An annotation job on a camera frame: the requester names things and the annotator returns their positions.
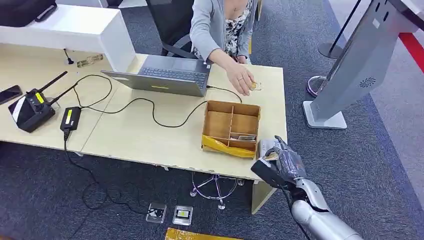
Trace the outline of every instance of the black chair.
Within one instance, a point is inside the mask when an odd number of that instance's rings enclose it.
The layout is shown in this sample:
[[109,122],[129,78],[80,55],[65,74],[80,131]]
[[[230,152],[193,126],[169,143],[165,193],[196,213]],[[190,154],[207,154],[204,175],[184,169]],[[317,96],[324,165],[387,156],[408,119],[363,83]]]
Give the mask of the black chair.
[[147,0],[147,6],[162,41],[162,56],[169,52],[173,57],[196,59],[191,54],[192,42],[182,48],[175,47],[181,38],[190,33],[194,0]]

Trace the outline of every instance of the power adapter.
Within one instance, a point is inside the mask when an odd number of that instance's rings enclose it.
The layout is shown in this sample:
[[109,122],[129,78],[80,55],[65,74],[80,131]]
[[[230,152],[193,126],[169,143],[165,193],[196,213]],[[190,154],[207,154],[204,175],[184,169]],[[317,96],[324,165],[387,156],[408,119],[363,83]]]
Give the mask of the power adapter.
[[77,130],[80,115],[81,108],[79,106],[67,107],[60,123],[60,130],[68,133]]

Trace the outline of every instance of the laptop keyboard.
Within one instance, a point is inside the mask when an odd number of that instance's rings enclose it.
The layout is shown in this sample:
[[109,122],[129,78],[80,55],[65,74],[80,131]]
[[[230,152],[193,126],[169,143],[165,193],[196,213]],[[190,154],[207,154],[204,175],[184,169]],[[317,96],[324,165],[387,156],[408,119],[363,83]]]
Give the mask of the laptop keyboard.
[[180,80],[194,81],[199,88],[204,88],[207,74],[201,72],[191,71],[176,71],[176,70],[165,70],[152,67],[144,67],[141,69],[140,74],[145,76],[153,76],[159,78],[171,78]]

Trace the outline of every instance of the red stripe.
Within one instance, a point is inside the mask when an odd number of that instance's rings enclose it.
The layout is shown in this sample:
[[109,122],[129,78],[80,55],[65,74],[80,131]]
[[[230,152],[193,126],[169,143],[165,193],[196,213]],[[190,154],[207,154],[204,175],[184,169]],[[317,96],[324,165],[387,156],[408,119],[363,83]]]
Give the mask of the red stripe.
[[402,40],[406,49],[408,49],[418,67],[424,73],[424,48],[421,46],[421,43],[410,32],[401,32],[399,38]]

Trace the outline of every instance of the woman's arm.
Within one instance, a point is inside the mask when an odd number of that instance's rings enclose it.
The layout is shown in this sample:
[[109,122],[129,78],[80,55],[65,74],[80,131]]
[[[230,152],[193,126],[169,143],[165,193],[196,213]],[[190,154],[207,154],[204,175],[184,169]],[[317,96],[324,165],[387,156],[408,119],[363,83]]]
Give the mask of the woman's arm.
[[190,39],[204,60],[209,58],[213,50],[220,49],[210,33],[213,10],[212,0],[194,0]]
[[225,69],[229,81],[237,92],[244,96],[250,95],[252,82],[255,80],[253,74],[251,74],[249,70],[234,61],[234,59],[228,56],[228,54],[221,49],[213,50],[209,55],[209,59],[218,64],[221,68]]
[[190,29],[191,42],[204,60],[209,59],[226,70],[229,81],[240,94],[249,96],[249,90],[254,82],[253,75],[228,56],[211,36],[213,7],[212,0],[194,0]]
[[255,21],[256,8],[258,6],[258,0],[252,0],[252,8],[250,11],[250,16],[247,20],[246,26],[243,31],[240,33],[238,39],[238,53],[237,56],[249,56],[249,41],[252,38],[253,33],[253,23]]

